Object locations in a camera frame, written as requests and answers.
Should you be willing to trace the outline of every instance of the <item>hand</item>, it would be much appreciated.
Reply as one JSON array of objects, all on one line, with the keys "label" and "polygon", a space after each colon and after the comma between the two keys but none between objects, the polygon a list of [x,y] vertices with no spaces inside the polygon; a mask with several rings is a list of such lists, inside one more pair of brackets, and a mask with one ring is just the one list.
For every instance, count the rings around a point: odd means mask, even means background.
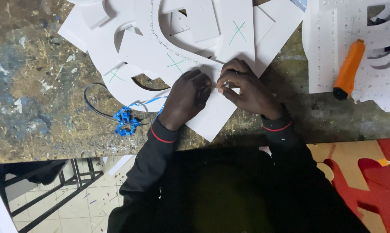
[{"label": "hand", "polygon": [[[240,87],[240,94],[224,87],[225,82],[233,82]],[[240,109],[250,113],[263,114],[267,119],[275,120],[283,116],[281,104],[270,90],[257,78],[244,60],[232,59],[225,64],[216,83],[218,92],[223,94]]]},{"label": "hand", "polygon": [[211,79],[200,70],[184,73],[173,84],[158,120],[167,129],[178,130],[205,108],[212,89]]}]

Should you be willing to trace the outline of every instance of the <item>black sleeve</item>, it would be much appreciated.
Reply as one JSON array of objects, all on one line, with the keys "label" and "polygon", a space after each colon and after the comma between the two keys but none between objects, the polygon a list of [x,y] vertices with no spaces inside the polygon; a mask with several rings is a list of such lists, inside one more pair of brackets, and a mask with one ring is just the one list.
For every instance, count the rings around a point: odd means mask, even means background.
[{"label": "black sleeve", "polygon": [[283,105],[277,120],[262,116],[275,166],[267,201],[279,232],[369,232],[316,162]]},{"label": "black sleeve", "polygon": [[110,213],[108,233],[150,231],[159,204],[158,180],[171,160],[180,131],[170,131],[156,119],[147,136],[148,140],[137,153],[135,163],[120,187],[123,206]]}]

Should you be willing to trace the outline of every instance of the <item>green x mark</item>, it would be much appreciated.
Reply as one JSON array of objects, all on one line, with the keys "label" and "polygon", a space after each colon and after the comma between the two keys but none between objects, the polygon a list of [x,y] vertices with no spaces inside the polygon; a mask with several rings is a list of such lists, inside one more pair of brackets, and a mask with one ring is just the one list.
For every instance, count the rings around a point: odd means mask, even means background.
[{"label": "green x mark", "polygon": [[181,63],[181,62],[184,62],[185,60],[183,60],[183,61],[180,61],[180,62],[178,62],[178,63],[175,63],[175,61],[171,58],[171,56],[169,56],[169,54],[167,54],[168,55],[168,57],[173,61],[173,65],[170,65],[170,66],[176,66],[178,69],[179,69],[179,71],[183,74],[183,72],[180,70],[180,68],[179,68],[179,66],[177,66],[179,63]]},{"label": "green x mark", "polygon": [[115,76],[118,77],[121,81],[127,82],[126,80],[123,80],[123,79],[121,79],[119,76],[116,75],[116,73],[119,71],[119,69],[120,69],[120,67],[117,68],[116,72],[114,72],[114,73],[113,73],[113,71],[111,72],[111,73],[113,74],[113,77],[110,79],[109,83],[112,81],[112,79],[113,79]]},{"label": "green x mark", "polygon": [[235,21],[233,21],[233,22],[234,22],[235,26],[237,26],[238,30],[237,30],[237,32],[234,34],[234,36],[232,37],[231,41],[229,42],[229,45],[231,45],[232,40],[234,39],[235,35],[236,35],[238,32],[241,33],[241,35],[243,36],[245,42],[247,42],[247,40],[245,39],[243,33],[241,32],[241,28],[244,26],[245,22],[244,22],[240,27],[238,27],[238,25],[235,23]]}]

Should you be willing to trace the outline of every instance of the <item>table surface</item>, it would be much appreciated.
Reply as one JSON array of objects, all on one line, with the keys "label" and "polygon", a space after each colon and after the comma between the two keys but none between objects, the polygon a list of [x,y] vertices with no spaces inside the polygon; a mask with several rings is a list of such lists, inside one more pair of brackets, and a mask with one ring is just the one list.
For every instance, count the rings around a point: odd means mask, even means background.
[{"label": "table surface", "polygon": [[[85,104],[84,88],[102,78],[86,53],[57,34],[72,7],[63,0],[0,0],[0,163],[131,154],[147,140],[148,126],[121,137],[116,122]],[[308,94],[307,66],[299,26],[261,77],[286,103],[307,143],[390,137],[390,114],[373,101]],[[144,75],[136,80],[166,87]],[[88,96],[110,115],[122,107],[102,87],[91,87]],[[258,115],[238,109],[212,143],[185,128],[179,149],[262,146],[261,127]]]}]

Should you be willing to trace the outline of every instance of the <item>black sweatshirt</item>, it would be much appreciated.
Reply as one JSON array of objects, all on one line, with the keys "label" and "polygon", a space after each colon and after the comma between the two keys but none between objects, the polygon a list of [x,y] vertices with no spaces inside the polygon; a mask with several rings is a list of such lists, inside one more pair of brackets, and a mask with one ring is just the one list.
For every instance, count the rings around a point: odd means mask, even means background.
[{"label": "black sweatshirt", "polygon": [[124,204],[111,212],[108,233],[194,232],[186,183],[216,163],[248,173],[276,232],[369,232],[316,167],[286,108],[282,118],[262,116],[262,123],[271,157],[258,148],[176,152],[180,131],[156,119],[120,188]]}]

